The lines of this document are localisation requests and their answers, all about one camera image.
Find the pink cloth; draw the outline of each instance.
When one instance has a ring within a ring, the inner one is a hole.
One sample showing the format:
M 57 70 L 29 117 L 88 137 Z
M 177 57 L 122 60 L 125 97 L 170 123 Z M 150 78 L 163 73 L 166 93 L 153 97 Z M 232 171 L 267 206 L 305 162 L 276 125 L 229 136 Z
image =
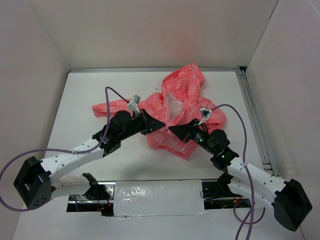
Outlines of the pink cloth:
M 147 135 L 146 142 L 150 148 L 165 149 L 184 159 L 195 150 L 196 143 L 183 143 L 168 127 L 187 124 L 194 118 L 201 119 L 201 108 L 213 109 L 216 106 L 209 99 L 201 97 L 204 82 L 205 77 L 200 69 L 191 63 L 169 74 L 162 82 L 161 93 L 155 92 L 146 101 L 139 102 L 140 109 L 145 109 L 153 118 L 165 123 L 165 127 Z M 111 116 L 120 110 L 128 111 L 127 103 L 123 100 L 109 104 Z M 96 117 L 107 115 L 106 103 L 93 105 L 92 110 Z M 226 115 L 217 109 L 205 124 L 209 133 L 221 129 L 226 124 Z

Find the white connector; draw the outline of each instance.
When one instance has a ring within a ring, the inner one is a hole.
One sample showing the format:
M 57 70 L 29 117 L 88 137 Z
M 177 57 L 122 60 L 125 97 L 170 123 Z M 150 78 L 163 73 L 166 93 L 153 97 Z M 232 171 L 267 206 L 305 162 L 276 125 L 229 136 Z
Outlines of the white connector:
M 201 112 L 201 116 L 202 119 L 200 120 L 198 126 L 200 126 L 201 124 L 203 124 L 205 121 L 207 121 L 210 118 L 210 115 L 212 113 L 211 110 L 209 110 L 208 108 L 204 107 L 200 109 Z
M 138 108 L 138 103 L 140 101 L 140 97 L 138 95 L 134 95 L 129 103 L 128 103 L 128 109 L 131 113 L 136 113 L 136 114 L 139 114 L 140 113 L 140 110 Z

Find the white backdrop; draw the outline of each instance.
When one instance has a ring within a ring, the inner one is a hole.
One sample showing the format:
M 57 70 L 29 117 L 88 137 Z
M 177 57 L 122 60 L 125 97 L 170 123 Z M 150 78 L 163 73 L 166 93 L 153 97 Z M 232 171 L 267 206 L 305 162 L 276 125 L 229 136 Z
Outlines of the white backdrop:
M 0 1 L 0 33 L 2 169 L 19 153 L 47 146 L 68 70 L 26 1 Z M 22 200 L 13 181 L 24 160 L 0 183 L 4 200 L 16 208 Z M 20 214 L 0 205 L 0 216 L 0 238 L 11 240 Z
M 316 7 L 310 0 L 280 0 L 247 69 L 280 174 L 300 181 L 313 205 L 301 225 L 306 240 L 318 240 L 320 234 L 320 13 Z
M 247 66 L 277 0 L 29 0 L 72 69 Z

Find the black bracket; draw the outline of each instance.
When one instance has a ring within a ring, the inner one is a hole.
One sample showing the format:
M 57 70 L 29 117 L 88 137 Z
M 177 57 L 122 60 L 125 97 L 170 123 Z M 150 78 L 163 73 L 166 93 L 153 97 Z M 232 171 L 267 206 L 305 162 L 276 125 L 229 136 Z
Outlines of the black bracket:
M 45 171 L 41 162 L 34 156 L 25 160 L 13 182 L 28 210 L 40 208 L 49 202 L 55 190 L 51 187 L 51 172 Z
M 286 229 L 296 231 L 313 207 L 298 181 L 291 179 L 284 183 L 282 191 L 275 193 L 274 217 Z
M 90 173 L 83 173 L 82 176 L 84 176 L 90 184 L 90 188 L 84 194 L 87 199 L 91 200 L 96 198 L 99 192 L 103 192 L 107 199 L 111 198 L 110 194 L 106 192 L 106 187 L 103 184 L 99 184 Z
M 147 135 L 165 126 L 165 123 L 153 118 L 144 109 L 141 109 L 140 114 L 133 114 L 133 116 L 128 111 L 117 111 L 110 119 L 107 135 L 100 145 L 100 148 L 104 150 L 103 156 L 105 157 L 119 149 L 121 141 L 137 133 Z M 100 142 L 105 130 L 106 125 L 92 138 Z
M 238 157 L 239 155 L 236 152 L 232 151 L 229 147 L 227 147 L 219 155 L 213 155 L 213 157 L 210 158 L 210 161 L 218 170 L 221 170 L 224 173 L 228 173 L 228 166 L 230 166 L 231 161 L 234 158 Z
M 238 66 L 238 68 L 240 69 L 240 71 L 242 72 L 244 72 L 244 73 L 246 73 L 246 71 L 247 71 L 247 66 Z
M 203 181 L 202 190 L 203 197 L 208 199 L 234 197 L 235 194 L 230 191 L 228 184 L 233 176 L 223 173 L 217 181 Z

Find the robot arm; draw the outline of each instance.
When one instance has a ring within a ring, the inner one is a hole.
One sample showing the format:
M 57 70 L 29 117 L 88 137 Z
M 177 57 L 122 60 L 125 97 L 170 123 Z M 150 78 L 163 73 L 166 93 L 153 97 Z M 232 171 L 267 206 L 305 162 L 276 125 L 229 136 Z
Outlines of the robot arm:
M 186 143 L 192 140 L 212 154 L 210 161 L 218 170 L 224 172 L 222 186 L 250 199 L 250 182 L 245 170 L 247 166 L 257 193 L 256 202 L 267 209 L 273 209 L 274 217 L 282 226 L 296 231 L 312 209 L 301 184 L 294 179 L 286 181 L 272 176 L 248 162 L 243 162 L 243 159 L 228 147 L 230 141 L 223 130 L 216 129 L 209 134 L 205 127 L 201 128 L 203 124 L 203 121 L 195 118 L 187 124 L 170 126 L 169 130 L 181 141 Z
M 41 160 L 34 156 L 28 158 L 13 185 L 29 210 L 41 207 L 54 197 L 84 193 L 93 195 L 96 191 L 104 191 L 104 186 L 99 186 L 89 173 L 77 178 L 61 177 L 84 164 L 113 153 L 120 148 L 122 140 L 137 133 L 147 135 L 164 126 L 163 122 L 151 117 L 144 109 L 134 109 L 132 115 L 127 111 L 118 111 L 110 119 L 107 134 L 99 147 L 88 153 L 77 154 L 96 146 L 102 140 L 106 126 L 92 138 L 72 149 L 73 154 L 62 153 Z

